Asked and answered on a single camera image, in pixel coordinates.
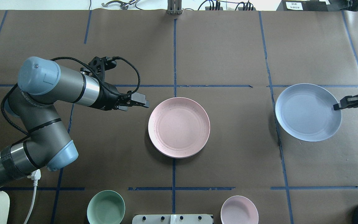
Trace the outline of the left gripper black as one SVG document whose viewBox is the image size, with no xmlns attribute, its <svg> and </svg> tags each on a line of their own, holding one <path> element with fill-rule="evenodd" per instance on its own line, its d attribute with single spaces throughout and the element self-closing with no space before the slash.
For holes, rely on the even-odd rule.
<svg viewBox="0 0 358 224">
<path fill-rule="evenodd" d="M 97 98 L 97 109 L 103 111 L 127 111 L 127 108 L 131 106 L 141 106 L 144 108 L 149 108 L 149 101 L 146 99 L 145 95 L 141 93 L 133 93 L 131 95 L 131 104 L 128 104 L 127 101 L 125 101 L 124 97 L 114 95 L 103 86 L 100 86 L 100 91 Z"/>
</svg>

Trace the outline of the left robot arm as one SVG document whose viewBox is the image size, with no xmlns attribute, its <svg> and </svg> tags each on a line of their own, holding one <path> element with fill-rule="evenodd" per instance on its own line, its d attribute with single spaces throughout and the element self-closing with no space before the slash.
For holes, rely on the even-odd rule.
<svg viewBox="0 0 358 224">
<path fill-rule="evenodd" d="M 105 82 L 105 71 L 127 63 L 136 72 L 134 90 L 120 93 Z M 46 60 L 29 57 L 21 66 L 18 81 L 1 101 L 1 113 L 24 139 L 0 152 L 0 187 L 21 180 L 37 169 L 59 170 L 78 158 L 78 151 L 62 123 L 54 103 L 64 101 L 102 111 L 149 107 L 139 93 L 140 73 L 122 57 L 94 57 L 89 63 L 73 57 Z"/>
</svg>

